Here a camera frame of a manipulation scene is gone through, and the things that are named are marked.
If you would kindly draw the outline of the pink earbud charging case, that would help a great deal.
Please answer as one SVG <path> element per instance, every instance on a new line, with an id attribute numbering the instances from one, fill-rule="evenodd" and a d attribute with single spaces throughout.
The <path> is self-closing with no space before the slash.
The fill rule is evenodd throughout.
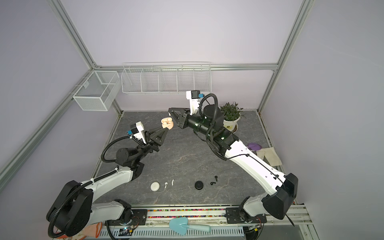
<path id="1" fill-rule="evenodd" d="M 171 130 L 174 127 L 174 122 L 171 117 L 163 118 L 161 120 L 162 128 Z"/>

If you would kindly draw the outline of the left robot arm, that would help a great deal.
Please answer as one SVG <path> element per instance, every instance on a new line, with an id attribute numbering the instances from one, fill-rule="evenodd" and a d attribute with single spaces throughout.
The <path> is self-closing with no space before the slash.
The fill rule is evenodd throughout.
<path id="1" fill-rule="evenodd" d="M 72 237 L 87 226 L 109 221 L 130 225 L 135 217 L 130 204 L 121 199 L 101 204 L 95 201 L 118 186 L 138 178 L 144 168 L 141 160 L 147 154 L 159 151 L 168 131 L 167 127 L 159 127 L 144 131 L 142 137 L 136 137 L 138 131 L 133 131 L 110 142 L 103 150 L 101 159 L 105 163 L 114 163 L 115 168 L 88 181 L 65 184 L 46 216 L 49 222 L 48 236 L 53 239 Z M 138 145 L 119 149 L 114 160 L 105 159 L 109 148 L 125 139 L 133 140 Z"/>

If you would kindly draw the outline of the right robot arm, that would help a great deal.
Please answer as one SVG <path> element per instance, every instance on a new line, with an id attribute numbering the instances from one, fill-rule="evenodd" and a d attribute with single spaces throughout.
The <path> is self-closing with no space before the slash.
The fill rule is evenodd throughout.
<path id="1" fill-rule="evenodd" d="M 232 161 L 255 179 L 265 190 L 264 194 L 247 197 L 239 206 L 240 218 L 249 222 L 261 214 L 282 220 L 293 204 L 298 192 L 298 178 L 270 166 L 254 154 L 234 133 L 224 126 L 218 99 L 215 94 L 203 95 L 188 91 L 189 108 L 169 108 L 168 113 L 181 129 L 191 128 L 206 142 L 221 160 Z"/>

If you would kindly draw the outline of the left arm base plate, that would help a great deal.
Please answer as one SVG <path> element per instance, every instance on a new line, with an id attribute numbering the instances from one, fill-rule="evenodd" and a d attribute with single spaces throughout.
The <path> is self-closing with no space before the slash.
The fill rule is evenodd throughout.
<path id="1" fill-rule="evenodd" d="M 147 220 L 147 209 L 132 209 L 132 214 L 130 216 L 130 221 L 125 221 L 124 219 L 118 220 L 109 220 L 108 223 L 110 226 L 144 226 Z"/>

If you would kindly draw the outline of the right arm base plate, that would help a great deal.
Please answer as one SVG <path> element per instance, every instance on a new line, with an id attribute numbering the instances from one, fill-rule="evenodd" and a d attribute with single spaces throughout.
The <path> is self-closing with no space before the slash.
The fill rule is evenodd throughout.
<path id="1" fill-rule="evenodd" d="M 267 222 L 265 214 L 251 217 L 240 208 L 226 208 L 225 218 L 228 224 L 265 224 Z"/>

